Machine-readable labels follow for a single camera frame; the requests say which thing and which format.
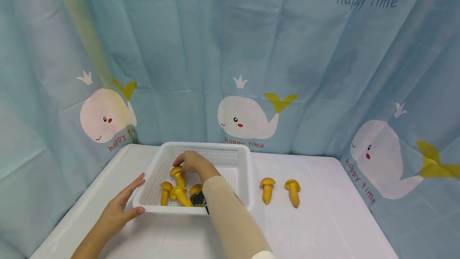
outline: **hand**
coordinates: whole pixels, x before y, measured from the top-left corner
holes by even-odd
[[[143,207],[133,208],[126,213],[124,211],[128,199],[131,197],[134,190],[145,183],[145,179],[143,179],[144,175],[144,173],[139,175],[136,180],[129,184],[107,204],[96,225],[94,225],[94,229],[96,229],[98,233],[112,238],[123,229],[126,223],[145,212]]]
[[[181,175],[184,175],[185,173],[197,173],[202,181],[202,184],[211,177],[220,176],[219,172],[211,162],[194,151],[185,151],[176,158],[172,165],[176,167],[181,164]]]

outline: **mushroom cap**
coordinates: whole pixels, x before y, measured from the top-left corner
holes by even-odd
[[[182,186],[176,186],[174,187],[172,190],[171,190],[171,199],[173,200],[176,200],[177,199],[177,193],[187,193],[187,189],[185,189],[185,187],[182,187]]]
[[[181,169],[182,169],[182,166],[176,166],[173,169],[171,169],[171,171],[169,172],[169,175],[172,177],[176,175],[177,173],[179,173]]]
[[[197,184],[190,188],[190,195],[198,194],[203,189],[203,185]]]
[[[160,184],[161,188],[168,190],[169,192],[173,189],[173,186],[170,182],[164,181]]]
[[[264,178],[260,181],[260,185],[275,185],[275,180],[272,178]]]
[[[300,191],[299,182],[297,182],[295,179],[289,179],[289,180],[287,180],[286,183],[284,184],[284,187],[285,187],[287,190],[291,190],[291,188],[294,187],[294,188],[297,189],[297,192]]]

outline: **shower curtain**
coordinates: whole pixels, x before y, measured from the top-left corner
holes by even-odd
[[[1,258],[166,141],[334,156],[400,258],[460,252],[457,0],[0,1]]]

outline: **beige sleeve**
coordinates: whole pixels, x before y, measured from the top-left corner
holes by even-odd
[[[275,258],[259,226],[223,177],[206,180],[203,195],[228,259],[251,259],[257,254],[262,257],[254,258]]]

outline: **yellow mushroom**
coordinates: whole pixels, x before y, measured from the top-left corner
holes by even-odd
[[[187,189],[182,186],[176,186],[171,190],[170,196],[171,199],[179,201],[179,203],[184,207],[192,207],[192,202],[190,198],[187,197]]]
[[[273,180],[272,178],[264,178],[260,182],[260,185],[264,187],[262,201],[265,203],[265,205],[268,205],[270,203],[270,200],[272,200],[272,188],[273,185],[275,185],[275,183],[275,180]]]
[[[161,192],[161,206],[166,206],[168,205],[169,192],[171,192],[173,186],[167,181],[161,183],[160,186],[163,188],[163,191]]]
[[[169,175],[176,178],[176,183],[178,186],[185,187],[185,176],[180,174],[182,166],[177,166],[171,169]]]
[[[192,186],[190,188],[190,196],[200,193],[200,191],[202,189],[203,189],[203,185],[201,185],[201,184],[197,184],[197,185]]]
[[[284,187],[289,190],[289,198],[291,199],[292,205],[297,208],[299,207],[300,199],[299,194],[300,192],[300,185],[295,179],[287,180],[284,184]]]

